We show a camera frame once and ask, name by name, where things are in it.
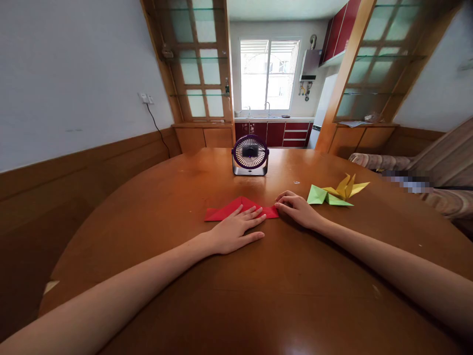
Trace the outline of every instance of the table surface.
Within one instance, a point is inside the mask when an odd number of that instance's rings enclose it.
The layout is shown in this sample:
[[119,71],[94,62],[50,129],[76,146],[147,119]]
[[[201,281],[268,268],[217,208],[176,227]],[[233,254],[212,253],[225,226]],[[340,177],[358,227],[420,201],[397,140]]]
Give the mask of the table surface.
[[[265,177],[234,176],[229,149],[182,154],[125,183],[84,222],[52,274],[44,314],[178,246],[216,222],[206,208],[238,196],[271,206],[284,190],[336,187],[345,173],[371,183],[353,207],[323,216],[472,280],[473,246],[449,221],[377,174],[302,149],[271,149]],[[146,306],[103,354],[456,354],[458,341],[388,283],[287,216],[266,237],[203,260]]]

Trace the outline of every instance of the window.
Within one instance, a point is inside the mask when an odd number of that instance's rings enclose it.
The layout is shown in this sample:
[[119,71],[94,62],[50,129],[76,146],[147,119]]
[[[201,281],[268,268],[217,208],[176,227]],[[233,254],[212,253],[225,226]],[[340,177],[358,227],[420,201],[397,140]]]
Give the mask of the window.
[[241,40],[241,108],[288,110],[291,105],[299,40]]

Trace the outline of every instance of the human hand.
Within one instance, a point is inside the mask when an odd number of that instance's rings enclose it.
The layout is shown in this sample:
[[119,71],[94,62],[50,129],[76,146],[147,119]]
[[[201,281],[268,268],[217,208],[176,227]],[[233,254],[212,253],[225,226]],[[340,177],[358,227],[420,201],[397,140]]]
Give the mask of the human hand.
[[263,210],[262,207],[255,210],[256,207],[253,206],[240,213],[242,208],[243,205],[240,205],[235,212],[213,227],[213,229],[197,236],[206,245],[210,255],[229,254],[265,236],[263,232],[243,235],[247,229],[256,227],[263,222],[266,219],[266,215],[264,214],[256,218]]
[[317,230],[327,220],[307,203],[307,201],[292,191],[284,191],[276,197],[276,208],[288,214],[302,227]]

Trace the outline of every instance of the purple fan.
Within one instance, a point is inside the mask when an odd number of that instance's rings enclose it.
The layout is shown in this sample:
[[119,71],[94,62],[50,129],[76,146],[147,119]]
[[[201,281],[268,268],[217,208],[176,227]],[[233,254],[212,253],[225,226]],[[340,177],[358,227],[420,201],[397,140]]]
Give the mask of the purple fan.
[[234,173],[236,175],[264,175],[267,171],[267,165],[264,167],[264,173],[259,174],[255,169],[259,168],[268,160],[270,151],[266,144],[256,135],[246,135],[241,137],[232,149],[232,155],[234,161],[242,168],[246,169],[247,172],[237,172],[238,167]]

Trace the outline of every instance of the desk fan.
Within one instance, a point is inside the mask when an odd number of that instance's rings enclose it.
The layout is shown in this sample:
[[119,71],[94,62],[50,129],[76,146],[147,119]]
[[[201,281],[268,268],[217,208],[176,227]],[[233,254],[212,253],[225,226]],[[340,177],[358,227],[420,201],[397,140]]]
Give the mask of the desk fan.
[[266,175],[269,154],[268,147],[258,136],[241,137],[232,149],[233,173],[235,175]]

